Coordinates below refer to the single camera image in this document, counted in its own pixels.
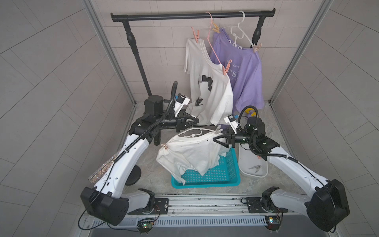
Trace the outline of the white garment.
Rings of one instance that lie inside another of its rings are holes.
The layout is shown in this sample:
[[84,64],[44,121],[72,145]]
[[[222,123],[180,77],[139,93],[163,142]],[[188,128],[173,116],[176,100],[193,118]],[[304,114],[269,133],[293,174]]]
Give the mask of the white garment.
[[169,139],[168,149],[160,148],[156,161],[179,183],[185,184],[182,175],[194,170],[204,175],[209,169],[219,165],[220,156],[229,150],[213,141],[222,133],[208,133],[197,138],[182,138],[177,135]]
[[191,97],[186,112],[197,117],[199,125],[224,124],[233,112],[233,89],[223,65],[211,61],[203,39],[187,39],[184,72]]

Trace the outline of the pink clothespin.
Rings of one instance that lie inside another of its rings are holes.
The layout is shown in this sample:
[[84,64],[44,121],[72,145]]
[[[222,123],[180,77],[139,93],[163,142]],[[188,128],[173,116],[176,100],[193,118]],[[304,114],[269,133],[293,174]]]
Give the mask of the pink clothespin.
[[161,146],[164,148],[164,149],[168,149],[168,146],[167,146],[167,144],[165,144],[165,143],[163,143],[163,144],[161,144]]
[[199,30],[195,30],[193,27],[191,27],[191,29],[192,29],[193,37],[196,43],[199,43],[199,39],[200,39]]
[[232,60],[229,60],[226,67],[223,66],[223,74],[224,75],[226,75],[229,72],[231,64],[232,64]]
[[254,53],[258,52],[260,50],[260,48],[263,46],[262,43],[259,43],[258,45],[253,45],[253,51]]

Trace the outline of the grey white clothespin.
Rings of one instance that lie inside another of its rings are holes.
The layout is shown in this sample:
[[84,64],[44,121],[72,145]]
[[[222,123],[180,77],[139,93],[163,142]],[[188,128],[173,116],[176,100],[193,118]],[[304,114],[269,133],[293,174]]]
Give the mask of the grey white clothespin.
[[257,165],[257,166],[250,167],[249,170],[254,171],[254,173],[258,173],[261,168],[262,168],[261,165]]

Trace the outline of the purple t-shirt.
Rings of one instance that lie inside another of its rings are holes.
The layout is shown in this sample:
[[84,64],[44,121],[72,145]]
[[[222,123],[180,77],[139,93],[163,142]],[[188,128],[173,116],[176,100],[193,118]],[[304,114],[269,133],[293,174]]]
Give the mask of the purple t-shirt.
[[[225,29],[215,33],[213,37],[214,49],[221,63],[226,67],[232,60],[228,76],[233,89],[233,113],[239,114],[246,106],[254,106],[257,109],[264,107],[262,63],[258,52],[253,48],[242,48],[234,45]],[[219,64],[211,51],[210,59],[214,64]]]

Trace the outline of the beige clothespin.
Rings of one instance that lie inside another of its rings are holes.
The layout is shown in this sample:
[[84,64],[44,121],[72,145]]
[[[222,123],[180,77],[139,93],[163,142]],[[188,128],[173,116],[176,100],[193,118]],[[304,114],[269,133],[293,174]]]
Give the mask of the beige clothespin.
[[218,33],[218,34],[221,33],[219,26],[214,22],[212,22],[210,29],[213,30],[215,33]]

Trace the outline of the pink wire hanger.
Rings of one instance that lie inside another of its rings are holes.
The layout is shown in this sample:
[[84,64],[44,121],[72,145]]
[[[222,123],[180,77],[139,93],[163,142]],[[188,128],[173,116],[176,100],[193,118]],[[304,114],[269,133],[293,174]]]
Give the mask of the pink wire hanger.
[[209,26],[209,30],[208,30],[207,40],[208,40],[208,43],[209,43],[209,45],[210,45],[210,47],[211,47],[211,49],[212,49],[212,52],[213,52],[215,58],[216,58],[217,61],[219,62],[219,65],[221,65],[221,67],[222,67],[223,75],[226,76],[226,75],[227,75],[227,69],[226,69],[226,67],[221,63],[221,61],[220,61],[220,59],[219,59],[219,57],[218,57],[218,55],[217,55],[217,52],[216,52],[216,50],[215,50],[214,47],[213,47],[214,44],[213,44],[213,43],[211,42],[211,40],[210,40],[210,38],[211,38],[211,31],[212,31],[212,28],[213,28],[213,26],[214,26],[213,17],[212,17],[212,14],[211,14],[209,11],[207,11],[206,13],[208,14],[208,16],[209,16],[209,18],[210,18],[210,26]]

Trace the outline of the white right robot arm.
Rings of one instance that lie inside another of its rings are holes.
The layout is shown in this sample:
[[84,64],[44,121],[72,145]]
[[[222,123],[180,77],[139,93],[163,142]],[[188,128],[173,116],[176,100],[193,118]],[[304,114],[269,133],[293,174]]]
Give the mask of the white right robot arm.
[[261,207],[265,212],[288,209],[308,217],[325,232],[334,232],[337,225],[349,216],[349,204],[344,185],[317,174],[289,155],[280,145],[265,134],[265,124],[259,117],[250,117],[245,128],[239,128],[239,119],[233,115],[224,121],[227,133],[214,138],[224,146],[248,145],[249,151],[276,166],[297,183],[305,194],[294,194],[278,187],[262,193]]

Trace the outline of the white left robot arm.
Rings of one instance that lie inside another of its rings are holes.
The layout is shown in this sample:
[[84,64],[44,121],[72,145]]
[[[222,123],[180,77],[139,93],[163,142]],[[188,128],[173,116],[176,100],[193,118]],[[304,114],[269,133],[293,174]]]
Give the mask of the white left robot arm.
[[139,189],[124,198],[121,195],[125,186],[140,179],[142,172],[136,163],[151,143],[160,145],[163,129],[179,132],[198,123],[198,118],[183,110],[189,102],[182,94],[167,101],[158,95],[145,100],[144,114],[132,124],[122,148],[90,176],[94,186],[82,191],[86,213],[116,226],[128,213],[150,213],[156,209],[152,191]]

